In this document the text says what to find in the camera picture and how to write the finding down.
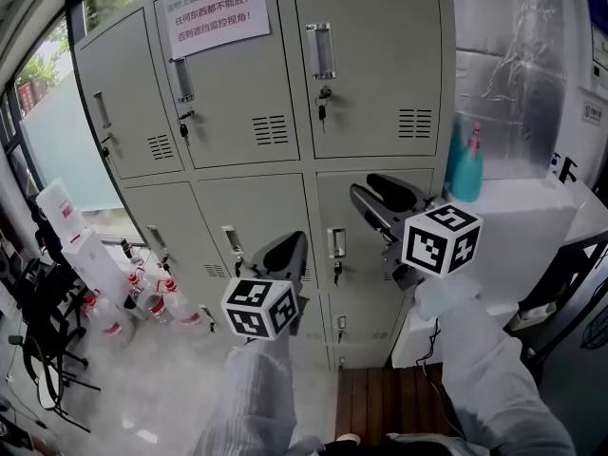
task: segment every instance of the white wall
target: white wall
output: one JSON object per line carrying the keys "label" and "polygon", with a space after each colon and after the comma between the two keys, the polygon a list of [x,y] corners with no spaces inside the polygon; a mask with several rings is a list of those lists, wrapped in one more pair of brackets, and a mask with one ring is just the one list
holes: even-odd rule
{"label": "white wall", "polygon": [[[578,166],[572,171],[588,186],[593,186],[606,152],[608,102],[580,87],[582,72],[590,72],[591,24],[586,0],[563,0],[565,22],[566,93],[561,114],[556,152],[561,160],[568,156]],[[589,101],[604,111],[601,126],[581,119],[583,104]]]}

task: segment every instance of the paper sign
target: paper sign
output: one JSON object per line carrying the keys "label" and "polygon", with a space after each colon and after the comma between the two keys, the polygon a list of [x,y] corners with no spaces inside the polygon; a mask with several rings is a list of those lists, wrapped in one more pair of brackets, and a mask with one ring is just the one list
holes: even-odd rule
{"label": "paper sign", "polygon": [[593,125],[601,124],[601,108],[596,104],[585,102],[582,104],[582,119]]}
{"label": "paper sign", "polygon": [[270,33],[266,0],[162,0],[173,59]]}

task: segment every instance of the tiled floor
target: tiled floor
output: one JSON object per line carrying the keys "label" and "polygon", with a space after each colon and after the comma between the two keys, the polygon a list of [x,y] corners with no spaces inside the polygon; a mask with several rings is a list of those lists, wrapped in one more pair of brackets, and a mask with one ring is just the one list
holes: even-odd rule
{"label": "tiled floor", "polygon": [[[13,350],[8,336],[18,329],[19,317],[0,321],[2,376],[9,369]],[[63,407],[91,428],[90,435],[40,408],[20,349],[10,371],[10,386],[52,428],[54,435],[47,432],[46,436],[58,441],[66,454],[187,455],[221,393],[224,362],[232,348],[228,343],[212,334],[184,337],[167,327],[145,323],[128,347],[112,354],[88,333],[75,351],[84,352],[89,360],[84,378],[102,392],[71,386],[66,389]],[[0,384],[0,393],[27,413],[6,383]],[[309,434],[318,435],[321,441],[333,439],[336,394],[335,372],[294,367],[295,439]],[[46,431],[19,414],[17,422],[45,435]]]}

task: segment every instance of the red label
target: red label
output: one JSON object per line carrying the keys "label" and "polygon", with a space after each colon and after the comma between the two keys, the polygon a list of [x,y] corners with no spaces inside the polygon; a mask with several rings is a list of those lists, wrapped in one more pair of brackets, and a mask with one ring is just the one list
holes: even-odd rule
{"label": "red label", "polygon": [[195,313],[194,315],[191,315],[190,317],[181,320],[181,324],[185,324],[186,326],[192,326],[193,324],[199,323],[200,315],[198,313]]}
{"label": "red label", "polygon": [[120,333],[123,330],[123,327],[118,324],[118,323],[114,323],[112,326],[110,326],[109,328],[104,330],[105,334],[108,334],[110,336],[114,336],[115,334]]}
{"label": "red label", "polygon": [[73,211],[73,208],[72,208],[71,204],[69,204],[68,206],[66,206],[64,208],[64,210],[61,212],[61,214],[64,215],[64,218],[67,218],[72,211]]}
{"label": "red label", "polygon": [[159,317],[162,313],[164,313],[165,307],[164,307],[164,301],[161,300],[159,301],[159,303],[154,306],[153,308],[150,308],[148,311],[152,313],[152,315],[154,317]]}

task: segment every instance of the floor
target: floor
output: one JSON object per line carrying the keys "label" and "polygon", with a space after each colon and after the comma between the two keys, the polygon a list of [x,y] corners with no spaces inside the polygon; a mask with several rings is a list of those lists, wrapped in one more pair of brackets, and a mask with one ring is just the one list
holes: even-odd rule
{"label": "floor", "polygon": [[[19,329],[19,313],[16,319],[0,320],[2,374],[8,372],[13,353],[8,336]],[[51,431],[41,430],[21,414],[16,414],[17,423],[54,440],[66,455],[190,454],[218,400],[224,362],[231,349],[212,334],[186,336],[143,323],[124,350],[112,353],[88,332],[74,351],[88,358],[90,365],[83,377],[102,392],[71,386],[66,389],[63,407],[89,426],[91,434],[40,408],[19,349],[10,370],[10,387]],[[7,383],[0,384],[0,393],[28,414]],[[317,435],[321,441],[333,439],[336,394],[335,372],[294,367],[298,421],[294,440],[304,435]]]}
{"label": "floor", "polygon": [[442,365],[428,366],[427,374],[441,400],[420,369],[342,370],[335,436],[354,432],[362,445],[377,446],[390,432],[454,435],[444,411],[451,404],[441,384]]}

